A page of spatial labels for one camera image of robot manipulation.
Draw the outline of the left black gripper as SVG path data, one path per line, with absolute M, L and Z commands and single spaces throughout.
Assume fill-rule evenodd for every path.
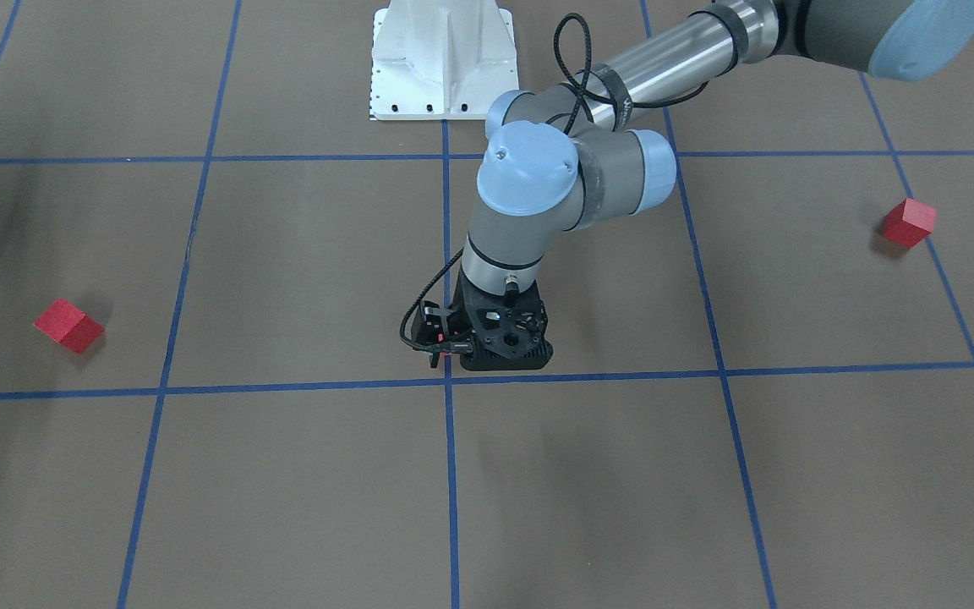
M 470 344 L 460 354 L 460 366 L 468 371 L 541 370 L 554 355 L 545 338 L 549 317 L 537 282 L 509 298 L 476 288 L 466 277 L 457 280 L 453 304 L 456 329 Z

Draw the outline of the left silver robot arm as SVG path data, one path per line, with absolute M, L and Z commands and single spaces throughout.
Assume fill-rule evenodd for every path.
M 402 341 L 437 367 L 457 356 L 470 371 L 540 370 L 552 358 L 537 275 L 554 236 L 665 203 L 676 152 L 663 134 L 634 129 L 647 112 L 699 96 L 743 64 L 789 55 L 881 80 L 926 80 L 974 36 L 974 1 L 714 1 L 683 23 L 608 61 L 592 61 L 533 93 L 507 91 L 484 119 L 477 200 L 448 307 L 418 301 Z

